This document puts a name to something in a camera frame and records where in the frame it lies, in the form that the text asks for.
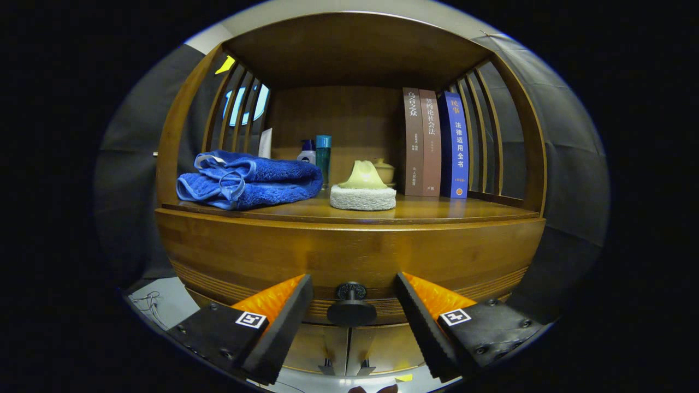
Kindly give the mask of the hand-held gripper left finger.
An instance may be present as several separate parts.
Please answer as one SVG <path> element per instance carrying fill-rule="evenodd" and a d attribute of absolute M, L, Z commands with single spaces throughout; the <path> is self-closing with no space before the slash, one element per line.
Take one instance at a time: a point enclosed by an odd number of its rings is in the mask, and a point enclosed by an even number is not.
<path fill-rule="evenodd" d="M 272 385 L 312 298 L 311 276 L 299 275 L 232 306 L 202 306 L 167 334 L 229 375 Z"/>

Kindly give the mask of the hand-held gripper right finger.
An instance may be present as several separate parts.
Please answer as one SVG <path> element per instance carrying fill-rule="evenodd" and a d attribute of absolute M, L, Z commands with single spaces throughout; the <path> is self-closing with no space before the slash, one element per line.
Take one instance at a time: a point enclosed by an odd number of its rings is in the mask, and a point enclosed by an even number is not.
<path fill-rule="evenodd" d="M 395 276 L 395 296 L 430 374 L 442 382 L 499 366 L 547 329 L 499 299 L 477 302 L 405 272 Z"/>

